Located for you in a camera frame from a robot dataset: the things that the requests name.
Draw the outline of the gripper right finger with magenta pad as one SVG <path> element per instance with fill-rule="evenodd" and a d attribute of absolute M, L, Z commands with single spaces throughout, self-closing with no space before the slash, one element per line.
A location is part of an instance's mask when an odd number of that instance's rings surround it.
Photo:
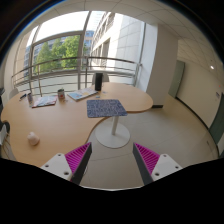
<path fill-rule="evenodd" d="M 133 144 L 133 154 L 145 185 L 182 169 L 168 154 L 158 154 L 138 143 Z"/>

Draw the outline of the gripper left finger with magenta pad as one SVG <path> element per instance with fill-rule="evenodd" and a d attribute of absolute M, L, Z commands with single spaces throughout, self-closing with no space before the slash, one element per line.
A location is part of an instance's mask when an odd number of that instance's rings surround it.
<path fill-rule="evenodd" d="M 92 154 L 92 144 L 87 143 L 63 154 L 57 153 L 41 168 L 65 180 L 79 185 Z"/>

